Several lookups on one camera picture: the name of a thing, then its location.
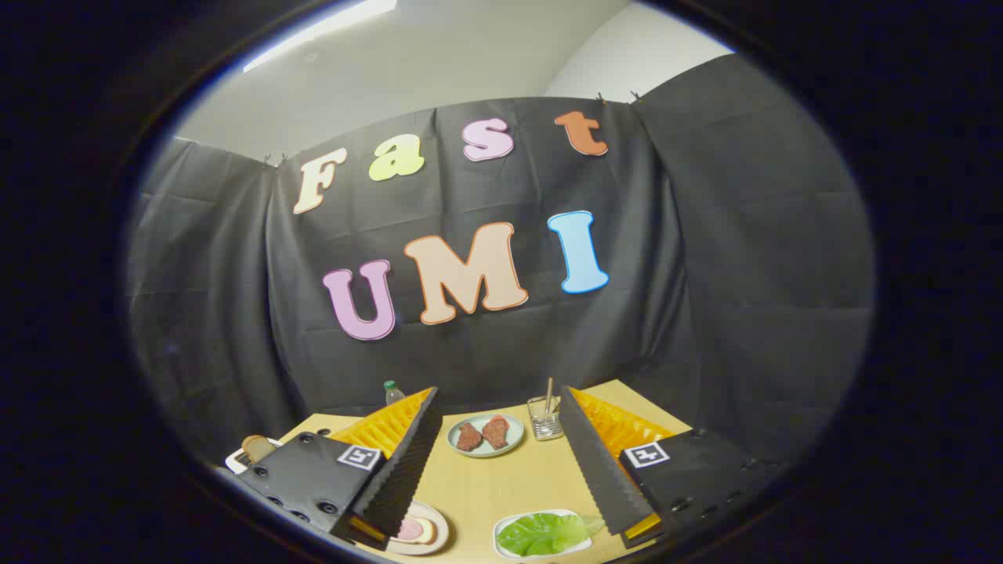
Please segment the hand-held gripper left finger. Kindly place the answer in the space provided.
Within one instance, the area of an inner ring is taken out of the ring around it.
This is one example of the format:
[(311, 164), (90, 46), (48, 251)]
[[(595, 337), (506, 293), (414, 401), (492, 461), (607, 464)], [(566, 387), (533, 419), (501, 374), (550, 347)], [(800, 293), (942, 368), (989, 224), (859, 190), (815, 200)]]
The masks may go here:
[(223, 472), (317, 534), (383, 549), (397, 535), (442, 425), (438, 388), (339, 432), (304, 431), (243, 472)]

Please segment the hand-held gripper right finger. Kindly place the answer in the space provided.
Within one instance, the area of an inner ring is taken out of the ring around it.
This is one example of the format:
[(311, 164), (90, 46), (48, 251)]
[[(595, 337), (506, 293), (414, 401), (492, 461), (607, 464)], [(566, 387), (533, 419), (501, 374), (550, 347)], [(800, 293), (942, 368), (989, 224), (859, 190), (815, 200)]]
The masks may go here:
[(705, 535), (785, 469), (706, 428), (673, 433), (574, 388), (559, 421), (607, 529), (633, 548)]

